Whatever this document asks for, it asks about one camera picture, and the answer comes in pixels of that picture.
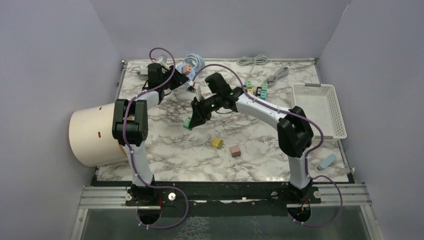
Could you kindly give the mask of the round blue power socket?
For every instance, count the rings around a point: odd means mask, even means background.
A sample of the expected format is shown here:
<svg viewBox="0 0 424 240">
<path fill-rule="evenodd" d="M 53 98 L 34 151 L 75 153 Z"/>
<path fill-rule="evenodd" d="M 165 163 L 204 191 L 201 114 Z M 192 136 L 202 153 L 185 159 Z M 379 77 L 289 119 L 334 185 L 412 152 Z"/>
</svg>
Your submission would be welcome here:
<svg viewBox="0 0 424 240">
<path fill-rule="evenodd" d="M 189 63 L 181 63 L 176 67 L 176 71 L 178 72 L 177 79 L 183 83 L 188 84 L 190 81 L 193 80 L 193 78 L 196 75 L 196 72 L 194 71 L 193 67 Z"/>
</svg>

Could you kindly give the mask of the black power strip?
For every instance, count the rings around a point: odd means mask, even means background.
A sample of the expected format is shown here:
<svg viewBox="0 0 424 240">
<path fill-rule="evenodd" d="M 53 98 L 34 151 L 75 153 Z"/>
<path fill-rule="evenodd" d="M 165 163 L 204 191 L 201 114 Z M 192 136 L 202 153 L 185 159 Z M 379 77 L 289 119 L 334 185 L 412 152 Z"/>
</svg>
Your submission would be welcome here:
<svg viewBox="0 0 424 240">
<path fill-rule="evenodd" d="M 261 92 L 262 92 L 262 88 L 260 86 L 258 86 L 256 88 L 255 96 L 258 97 L 258 98 L 261 98 Z"/>
</svg>

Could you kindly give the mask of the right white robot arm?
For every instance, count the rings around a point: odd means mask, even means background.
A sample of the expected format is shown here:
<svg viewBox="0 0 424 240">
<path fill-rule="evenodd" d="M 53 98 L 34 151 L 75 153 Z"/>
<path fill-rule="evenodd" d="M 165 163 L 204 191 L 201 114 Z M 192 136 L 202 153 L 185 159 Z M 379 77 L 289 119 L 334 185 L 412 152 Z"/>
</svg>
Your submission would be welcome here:
<svg viewBox="0 0 424 240">
<path fill-rule="evenodd" d="M 205 82 L 213 95 L 191 101 L 192 116 L 188 128 L 204 125 L 211 119 L 212 112 L 220 108 L 246 114 L 268 124 L 277 131 L 278 146 L 289 160 L 289 199 L 296 204 L 306 200 L 308 189 L 312 186 L 306 171 L 306 152 L 314 133 L 304 110 L 298 106 L 279 107 L 245 93 L 242 87 L 231 88 L 218 72 L 209 75 Z"/>
</svg>

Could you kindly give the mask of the yellow usb charger plug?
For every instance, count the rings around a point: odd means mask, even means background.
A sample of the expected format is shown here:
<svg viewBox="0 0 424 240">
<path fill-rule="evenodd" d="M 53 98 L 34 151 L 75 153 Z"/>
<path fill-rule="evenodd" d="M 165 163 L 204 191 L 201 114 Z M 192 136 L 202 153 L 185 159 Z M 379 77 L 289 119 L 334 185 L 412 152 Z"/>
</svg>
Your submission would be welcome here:
<svg viewBox="0 0 424 240">
<path fill-rule="evenodd" d="M 224 141 L 221 138 L 215 137 L 211 142 L 211 146 L 216 149 L 221 149 L 223 143 Z"/>
</svg>

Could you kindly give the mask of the pink charger plug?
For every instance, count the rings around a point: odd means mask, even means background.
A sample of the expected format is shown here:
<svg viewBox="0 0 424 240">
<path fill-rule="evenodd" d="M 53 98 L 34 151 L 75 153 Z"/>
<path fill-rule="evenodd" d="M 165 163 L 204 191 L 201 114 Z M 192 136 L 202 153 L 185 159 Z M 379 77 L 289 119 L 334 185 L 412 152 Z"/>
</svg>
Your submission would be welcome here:
<svg viewBox="0 0 424 240">
<path fill-rule="evenodd" d="M 183 68 L 182 68 L 182 73 L 184 74 L 184 75 L 188 75 L 188 74 L 190 74 L 192 72 L 192 66 L 190 65 L 190 64 L 186 64 L 186 65 L 184 65 L 183 66 Z"/>
<path fill-rule="evenodd" d="M 241 156 L 241 149 L 238 145 L 233 145 L 229 148 L 230 154 L 233 158 Z"/>
</svg>

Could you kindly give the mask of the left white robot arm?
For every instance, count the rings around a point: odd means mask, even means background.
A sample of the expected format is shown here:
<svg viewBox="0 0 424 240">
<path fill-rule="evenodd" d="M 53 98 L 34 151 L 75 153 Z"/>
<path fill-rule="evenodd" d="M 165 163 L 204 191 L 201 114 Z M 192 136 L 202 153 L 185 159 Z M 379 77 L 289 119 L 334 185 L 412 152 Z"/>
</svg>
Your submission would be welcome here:
<svg viewBox="0 0 424 240">
<path fill-rule="evenodd" d="M 144 205 L 152 205 L 157 200 L 157 191 L 152 183 L 154 175 L 149 167 L 146 140 L 149 133 L 148 110 L 159 105 L 166 96 L 165 91 L 173 91 L 190 81 L 193 73 L 191 65 L 181 69 L 170 66 L 165 70 L 159 63 L 147 66 L 147 88 L 132 99 L 117 99 L 114 102 L 112 136 L 123 147 L 132 170 L 132 187 L 138 192 L 138 199 Z"/>
</svg>

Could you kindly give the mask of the teal charger plug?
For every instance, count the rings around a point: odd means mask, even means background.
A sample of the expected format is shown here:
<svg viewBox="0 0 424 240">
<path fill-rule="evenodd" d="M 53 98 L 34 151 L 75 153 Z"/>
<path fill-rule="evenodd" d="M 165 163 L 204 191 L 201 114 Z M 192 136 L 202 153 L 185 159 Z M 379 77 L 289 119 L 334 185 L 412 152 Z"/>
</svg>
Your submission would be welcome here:
<svg viewBox="0 0 424 240">
<path fill-rule="evenodd" d="M 265 100 L 265 99 L 267 98 L 267 92 L 266 92 L 266 91 L 262 91 L 262 92 L 260 93 L 260 98 L 261 98 L 262 100 Z"/>
<path fill-rule="evenodd" d="M 267 83 L 263 83 L 261 85 L 261 94 L 266 94 L 268 90 L 268 84 Z"/>
</svg>

